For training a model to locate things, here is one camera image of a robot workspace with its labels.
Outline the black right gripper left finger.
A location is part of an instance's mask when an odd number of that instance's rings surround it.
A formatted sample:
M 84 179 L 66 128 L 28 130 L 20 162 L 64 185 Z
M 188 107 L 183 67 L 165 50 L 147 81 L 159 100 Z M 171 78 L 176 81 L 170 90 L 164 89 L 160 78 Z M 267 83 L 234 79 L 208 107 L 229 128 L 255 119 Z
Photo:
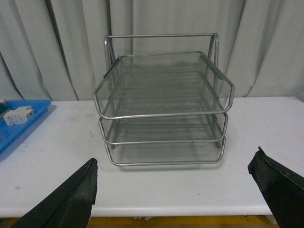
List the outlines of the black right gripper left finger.
M 89 159 L 12 227 L 85 228 L 95 204 L 97 171 L 97 159 Z

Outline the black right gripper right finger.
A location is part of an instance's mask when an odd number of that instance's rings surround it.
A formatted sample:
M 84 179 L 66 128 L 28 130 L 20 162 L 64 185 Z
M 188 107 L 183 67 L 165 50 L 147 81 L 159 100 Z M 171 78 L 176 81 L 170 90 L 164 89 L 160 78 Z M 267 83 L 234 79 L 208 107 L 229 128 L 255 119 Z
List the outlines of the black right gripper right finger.
M 247 169 L 279 227 L 302 228 L 304 178 L 267 156 L 261 147 Z

